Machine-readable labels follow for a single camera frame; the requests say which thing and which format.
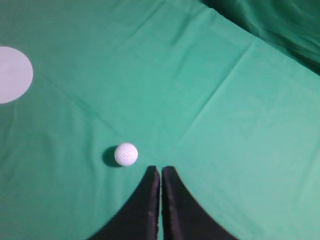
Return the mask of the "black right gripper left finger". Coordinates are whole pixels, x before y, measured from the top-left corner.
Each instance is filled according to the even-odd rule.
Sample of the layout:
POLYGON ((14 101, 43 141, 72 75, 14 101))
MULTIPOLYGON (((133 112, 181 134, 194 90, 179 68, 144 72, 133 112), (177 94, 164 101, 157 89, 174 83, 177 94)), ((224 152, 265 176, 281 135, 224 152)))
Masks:
POLYGON ((91 240, 156 240, 159 231, 160 174, 148 166, 122 208, 91 240))

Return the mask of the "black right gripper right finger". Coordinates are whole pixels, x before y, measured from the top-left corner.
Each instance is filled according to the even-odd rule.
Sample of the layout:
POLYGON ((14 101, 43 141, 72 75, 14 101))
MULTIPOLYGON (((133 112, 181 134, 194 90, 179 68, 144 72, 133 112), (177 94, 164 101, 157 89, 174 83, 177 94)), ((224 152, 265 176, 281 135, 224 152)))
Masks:
POLYGON ((166 166, 162 174, 162 225, 165 240, 235 240, 195 200, 177 170, 166 166))

